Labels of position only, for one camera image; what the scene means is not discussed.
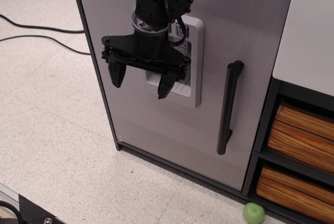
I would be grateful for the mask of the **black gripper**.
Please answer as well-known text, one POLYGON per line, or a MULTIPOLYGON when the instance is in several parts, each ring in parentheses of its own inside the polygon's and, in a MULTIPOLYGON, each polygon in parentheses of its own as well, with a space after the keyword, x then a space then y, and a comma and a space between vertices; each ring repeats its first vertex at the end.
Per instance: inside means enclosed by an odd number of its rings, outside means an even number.
POLYGON ((169 43, 168 34, 146 36, 138 31, 126 36, 103 36, 102 58, 108 63, 112 84, 120 88, 126 67, 161 74, 158 99, 165 99, 176 80, 183 80, 191 60, 169 43))

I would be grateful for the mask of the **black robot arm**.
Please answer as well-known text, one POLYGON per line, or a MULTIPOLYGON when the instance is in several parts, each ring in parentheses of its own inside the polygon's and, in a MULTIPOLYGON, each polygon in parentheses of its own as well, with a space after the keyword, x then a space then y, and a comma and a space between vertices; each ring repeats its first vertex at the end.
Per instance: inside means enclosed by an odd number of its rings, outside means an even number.
POLYGON ((191 60, 176 47, 186 37, 169 40, 172 23, 186 31, 182 16, 191 11, 194 0, 136 0, 132 14, 134 33, 127 36, 104 36, 102 58, 108 64, 112 83, 119 88, 131 66, 161 75, 158 98, 164 99, 175 82, 185 79, 191 60))

